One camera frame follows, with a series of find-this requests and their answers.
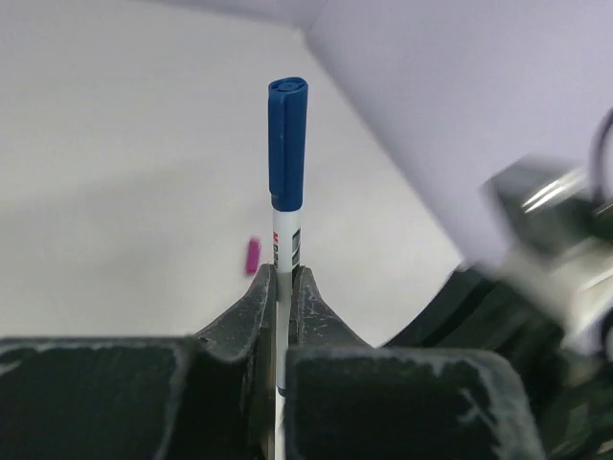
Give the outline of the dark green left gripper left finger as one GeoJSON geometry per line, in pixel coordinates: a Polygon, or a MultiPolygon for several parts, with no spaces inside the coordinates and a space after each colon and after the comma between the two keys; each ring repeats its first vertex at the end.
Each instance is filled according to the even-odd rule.
{"type": "Polygon", "coordinates": [[[271,459],[275,273],[201,331],[1,342],[5,459],[271,459]]]}

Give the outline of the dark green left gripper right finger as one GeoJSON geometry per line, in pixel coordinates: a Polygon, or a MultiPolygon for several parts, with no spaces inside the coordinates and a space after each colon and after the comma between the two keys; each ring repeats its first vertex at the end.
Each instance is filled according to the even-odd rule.
{"type": "Polygon", "coordinates": [[[521,379],[510,363],[469,343],[493,283],[472,268],[441,290],[386,345],[365,343],[324,301],[303,268],[292,298],[296,340],[286,356],[289,459],[541,459],[521,379]]]}

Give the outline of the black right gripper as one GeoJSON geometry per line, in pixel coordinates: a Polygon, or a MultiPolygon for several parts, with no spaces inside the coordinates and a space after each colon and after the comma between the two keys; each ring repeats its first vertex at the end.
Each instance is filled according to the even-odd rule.
{"type": "Polygon", "coordinates": [[[612,455],[612,196],[600,122],[590,173],[522,158],[488,195],[513,243],[498,272],[455,271],[393,347],[482,349],[522,379],[550,459],[612,455]]]}

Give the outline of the purple pen cap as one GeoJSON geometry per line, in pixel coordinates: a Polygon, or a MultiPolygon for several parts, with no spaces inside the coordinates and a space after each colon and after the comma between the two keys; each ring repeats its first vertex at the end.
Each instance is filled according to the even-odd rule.
{"type": "Polygon", "coordinates": [[[252,237],[246,248],[244,273],[246,276],[254,276],[260,266],[261,241],[257,237],[252,237]]]}

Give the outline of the white marker blue end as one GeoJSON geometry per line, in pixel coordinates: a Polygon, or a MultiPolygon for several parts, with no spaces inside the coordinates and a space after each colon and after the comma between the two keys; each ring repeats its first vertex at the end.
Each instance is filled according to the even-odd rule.
{"type": "Polygon", "coordinates": [[[276,387],[285,396],[285,359],[289,342],[289,321],[293,274],[300,263],[300,211],[273,209],[273,265],[276,273],[276,387]]]}

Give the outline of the blue pen cap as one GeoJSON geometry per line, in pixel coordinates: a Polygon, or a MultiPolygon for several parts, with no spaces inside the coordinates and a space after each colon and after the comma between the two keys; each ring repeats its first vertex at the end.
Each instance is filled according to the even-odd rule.
{"type": "Polygon", "coordinates": [[[268,85],[268,176],[272,206],[293,212],[303,205],[308,84],[299,77],[268,85]]]}

